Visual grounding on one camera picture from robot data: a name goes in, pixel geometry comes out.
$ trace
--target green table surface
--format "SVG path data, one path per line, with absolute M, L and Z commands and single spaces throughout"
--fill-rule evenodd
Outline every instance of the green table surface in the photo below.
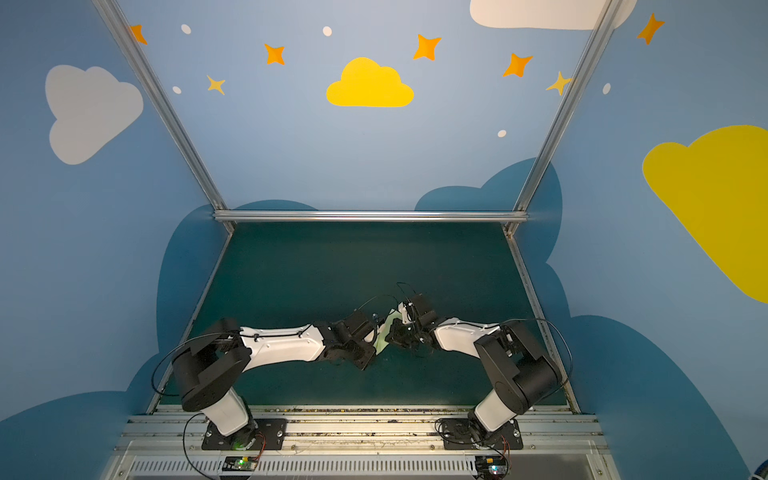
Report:
M 533 317 L 497 223 L 242 223 L 190 336 L 224 316 L 265 329 L 342 319 L 372 296 L 404 298 L 396 282 L 424 293 L 441 316 Z M 363 311 L 385 316 L 392 307 L 382 297 Z M 530 328 L 539 335 L 535 323 Z M 474 405 L 491 388 L 474 357 L 397 346 L 362 372 L 350 362 L 284 362 L 251 369 L 235 384 L 251 405 L 280 406 Z M 166 392 L 176 392 L 173 379 Z M 565 399 L 558 392 L 545 403 Z

